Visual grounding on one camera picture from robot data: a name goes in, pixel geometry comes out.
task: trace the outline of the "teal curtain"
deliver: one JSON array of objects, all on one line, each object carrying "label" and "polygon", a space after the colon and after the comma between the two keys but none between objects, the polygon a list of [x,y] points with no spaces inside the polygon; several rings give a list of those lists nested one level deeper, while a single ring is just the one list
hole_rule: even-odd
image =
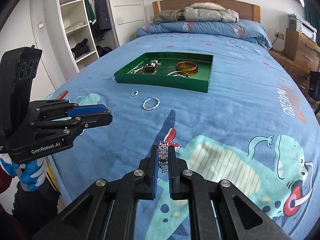
[{"label": "teal curtain", "polygon": [[320,15],[308,0],[304,1],[304,12],[306,14],[306,21],[309,22],[313,27],[317,29],[316,43],[320,45]]}]

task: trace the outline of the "closet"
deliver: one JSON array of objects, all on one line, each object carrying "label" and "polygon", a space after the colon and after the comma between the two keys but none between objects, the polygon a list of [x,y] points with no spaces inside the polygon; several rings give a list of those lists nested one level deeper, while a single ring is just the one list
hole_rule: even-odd
[{"label": "closet", "polygon": [[55,88],[97,60],[97,46],[114,50],[134,39],[137,28],[146,24],[143,0],[105,0],[110,28],[100,30],[98,36],[88,1],[30,0],[36,44],[43,50],[42,59]]}]

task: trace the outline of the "blue blanket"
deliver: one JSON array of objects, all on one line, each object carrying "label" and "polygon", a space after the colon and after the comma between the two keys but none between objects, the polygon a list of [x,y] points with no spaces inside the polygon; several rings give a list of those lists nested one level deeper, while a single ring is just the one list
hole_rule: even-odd
[{"label": "blue blanket", "polygon": [[137,36],[141,37],[154,33],[170,32],[199,33],[233,37],[252,42],[257,41],[263,48],[271,48],[271,42],[263,26],[260,23],[249,20],[240,20],[237,23],[180,21],[150,24],[139,28]]},{"label": "blue blanket", "polygon": [[[208,93],[113,81],[118,69],[155,51],[213,54]],[[66,202],[98,178],[120,179],[166,140],[206,179],[230,179],[292,239],[304,239],[319,218],[319,124],[256,39],[146,35],[98,59],[53,97],[63,90],[70,101],[104,104],[113,114],[109,126],[85,130],[72,149],[49,157]],[[143,110],[151,97],[159,107]],[[190,239],[187,201],[169,198],[166,173],[159,174],[156,200],[138,202],[135,239]]]}]

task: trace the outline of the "printer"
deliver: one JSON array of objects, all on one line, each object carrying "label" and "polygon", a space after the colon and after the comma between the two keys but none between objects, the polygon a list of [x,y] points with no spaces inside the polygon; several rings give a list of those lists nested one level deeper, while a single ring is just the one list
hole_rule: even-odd
[{"label": "printer", "polygon": [[296,14],[289,14],[288,16],[290,29],[295,29],[297,32],[306,35],[309,39],[316,42],[316,28]]}]

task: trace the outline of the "green tray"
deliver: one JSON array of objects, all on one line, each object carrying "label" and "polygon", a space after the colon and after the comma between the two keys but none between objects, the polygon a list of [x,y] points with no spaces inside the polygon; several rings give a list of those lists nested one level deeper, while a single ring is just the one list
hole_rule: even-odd
[{"label": "green tray", "polygon": [[[162,62],[161,66],[158,67],[156,75],[143,73],[128,74],[135,67],[143,66],[153,59]],[[190,78],[167,76],[168,73],[175,71],[175,66],[180,61],[192,61],[196,63],[198,65],[198,73],[191,75]],[[212,61],[213,55],[207,54],[147,52],[119,69],[114,75],[118,83],[172,87],[207,93]]]}]

